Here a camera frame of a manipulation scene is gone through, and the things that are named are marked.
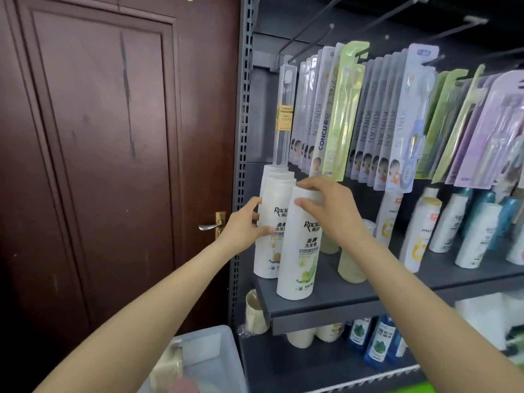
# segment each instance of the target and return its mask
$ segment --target blue mouthwash bottle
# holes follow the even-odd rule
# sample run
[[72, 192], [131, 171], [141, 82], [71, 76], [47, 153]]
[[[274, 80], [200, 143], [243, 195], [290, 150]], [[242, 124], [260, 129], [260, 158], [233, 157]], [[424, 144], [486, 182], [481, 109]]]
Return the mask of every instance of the blue mouthwash bottle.
[[377, 326], [364, 354], [364, 360], [367, 363], [375, 368], [383, 367], [386, 353], [393, 341], [393, 335], [395, 335], [396, 330], [395, 323], [393, 323], [393, 319], [389, 315], [385, 314], [378, 318]]
[[406, 353], [407, 348], [408, 345], [406, 345], [406, 341], [404, 340], [402, 335], [400, 335], [400, 332], [397, 330], [393, 335], [393, 341], [389, 346], [386, 357], [388, 360], [394, 363], [398, 363], [398, 360], [400, 360]]
[[347, 337], [347, 342], [363, 352], [366, 349], [368, 338], [372, 328], [372, 318], [359, 318], [353, 322], [351, 326], [350, 334]]

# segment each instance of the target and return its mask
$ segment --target plastic storage bin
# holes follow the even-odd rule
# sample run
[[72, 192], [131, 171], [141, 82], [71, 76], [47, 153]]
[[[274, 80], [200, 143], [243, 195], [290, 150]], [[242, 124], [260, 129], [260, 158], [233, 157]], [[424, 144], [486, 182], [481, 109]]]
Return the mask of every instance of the plastic storage bin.
[[[246, 378], [236, 350], [233, 333], [227, 325], [180, 335], [184, 377], [214, 384], [221, 393], [247, 393]], [[149, 377], [138, 393], [151, 393]]]

